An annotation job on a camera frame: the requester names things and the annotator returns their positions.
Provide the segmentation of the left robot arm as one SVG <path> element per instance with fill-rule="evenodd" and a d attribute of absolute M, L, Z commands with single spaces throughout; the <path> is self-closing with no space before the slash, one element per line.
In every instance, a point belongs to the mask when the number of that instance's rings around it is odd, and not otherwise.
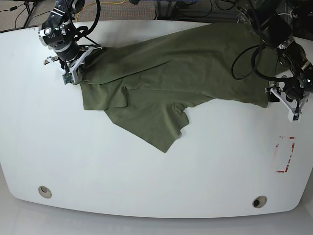
<path fill-rule="evenodd" d="M 291 21 L 285 21 L 277 10 L 282 4 L 291 11 Z M 282 0 L 236 1 L 239 19 L 250 24 L 254 33 L 260 37 L 259 45 L 253 46 L 251 57 L 252 72 L 269 82 L 266 88 L 269 102 L 282 101 L 289 109 L 292 121 L 298 121 L 301 109 L 313 92 L 313 65 L 307 59 L 304 49 L 294 36 L 313 35 L 313 2 L 311 0 L 293 0 L 291 3 Z M 276 78 L 260 73 L 257 67 L 262 51 L 266 48 L 276 50 L 278 62 L 288 68 L 292 76 Z"/>

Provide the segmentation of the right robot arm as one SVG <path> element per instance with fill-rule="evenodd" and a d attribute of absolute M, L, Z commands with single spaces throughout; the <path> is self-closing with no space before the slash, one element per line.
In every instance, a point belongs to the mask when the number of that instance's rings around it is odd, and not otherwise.
<path fill-rule="evenodd" d="M 52 64 L 59 69 L 65 84 L 78 83 L 78 70 L 85 63 L 85 58 L 102 49 L 100 44 L 88 37 L 99 21 L 100 1 L 96 1 L 97 11 L 91 27 L 76 27 L 73 23 L 74 16 L 82 11 L 84 5 L 83 0 L 55 1 L 54 9 L 38 30 L 41 43 L 56 53 L 56 56 L 47 57 L 44 65 Z"/>

